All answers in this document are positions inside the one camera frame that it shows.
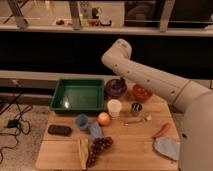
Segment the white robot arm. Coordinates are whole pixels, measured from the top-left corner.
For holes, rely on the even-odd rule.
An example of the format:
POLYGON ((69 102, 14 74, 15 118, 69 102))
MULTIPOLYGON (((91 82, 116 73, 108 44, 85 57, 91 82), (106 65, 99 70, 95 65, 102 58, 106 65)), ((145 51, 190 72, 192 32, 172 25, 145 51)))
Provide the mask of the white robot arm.
POLYGON ((178 169, 213 171, 213 90, 130 59, 131 45, 117 39, 102 63, 114 73, 152 91, 184 113, 178 169))

